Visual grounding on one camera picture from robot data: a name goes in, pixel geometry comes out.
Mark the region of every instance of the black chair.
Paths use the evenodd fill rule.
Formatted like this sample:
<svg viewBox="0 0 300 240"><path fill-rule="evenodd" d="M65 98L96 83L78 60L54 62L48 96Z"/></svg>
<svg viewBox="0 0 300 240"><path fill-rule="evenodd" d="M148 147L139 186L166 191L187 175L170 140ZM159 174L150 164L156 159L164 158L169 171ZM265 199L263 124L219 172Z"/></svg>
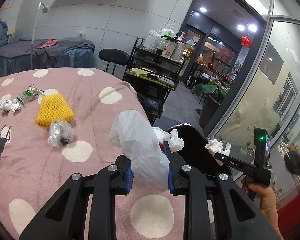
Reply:
<svg viewBox="0 0 300 240"><path fill-rule="evenodd" d="M112 75L114 74L114 70L117 64L121 66L125 66L128 64L130 60L130 57L127 53L118 49L103 49L99 52L99 58L108 62L106 68L107 73L108 73L110 62L114 63Z"/></svg>

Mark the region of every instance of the yellow foam fruit net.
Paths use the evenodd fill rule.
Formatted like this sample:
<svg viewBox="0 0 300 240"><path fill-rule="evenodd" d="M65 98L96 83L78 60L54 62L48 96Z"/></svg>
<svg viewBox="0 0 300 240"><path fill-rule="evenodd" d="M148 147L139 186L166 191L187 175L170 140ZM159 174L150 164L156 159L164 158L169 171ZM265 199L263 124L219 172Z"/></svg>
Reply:
<svg viewBox="0 0 300 240"><path fill-rule="evenodd" d="M49 126L55 120L69 122L73 117L74 113L61 94L47 95L42 98L37 123Z"/></svg>

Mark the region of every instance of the pink polka dot blanket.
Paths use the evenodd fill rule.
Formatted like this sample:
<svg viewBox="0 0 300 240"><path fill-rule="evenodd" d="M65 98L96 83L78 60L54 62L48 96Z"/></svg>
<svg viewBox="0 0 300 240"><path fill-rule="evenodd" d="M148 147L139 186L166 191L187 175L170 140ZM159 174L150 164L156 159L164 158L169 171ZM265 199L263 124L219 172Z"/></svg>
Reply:
<svg viewBox="0 0 300 240"><path fill-rule="evenodd" d="M32 83L45 95L63 95L74 112L74 138L62 149L48 144L49 128L35 121L42 95L15 113L0 110L0 221L14 239L73 173L88 176L115 162L121 149L109 147L108 136L118 113L133 109L146 118L130 84L98 69L2 77L0 102L15 99ZM115 196L115 213L118 240L183 238L184 197L157 191L136 176L130 194Z"/></svg>

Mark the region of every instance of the dark hair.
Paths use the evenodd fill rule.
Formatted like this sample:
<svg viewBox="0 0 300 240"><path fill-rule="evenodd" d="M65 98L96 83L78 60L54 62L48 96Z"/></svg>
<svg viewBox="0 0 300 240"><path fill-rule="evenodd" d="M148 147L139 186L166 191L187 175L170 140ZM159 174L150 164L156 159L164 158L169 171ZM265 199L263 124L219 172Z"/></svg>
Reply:
<svg viewBox="0 0 300 240"><path fill-rule="evenodd" d="M283 157L287 170L291 174L300 176L300 154L296 151L290 151Z"/></svg>

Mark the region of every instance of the air vent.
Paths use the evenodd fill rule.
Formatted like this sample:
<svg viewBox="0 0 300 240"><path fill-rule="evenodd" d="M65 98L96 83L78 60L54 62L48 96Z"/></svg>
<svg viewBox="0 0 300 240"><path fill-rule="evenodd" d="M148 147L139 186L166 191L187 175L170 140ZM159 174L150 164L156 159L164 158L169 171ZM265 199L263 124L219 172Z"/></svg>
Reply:
<svg viewBox="0 0 300 240"><path fill-rule="evenodd" d="M230 12L232 12L238 18L244 18L244 16L240 12L238 12L237 10L232 10Z"/></svg>

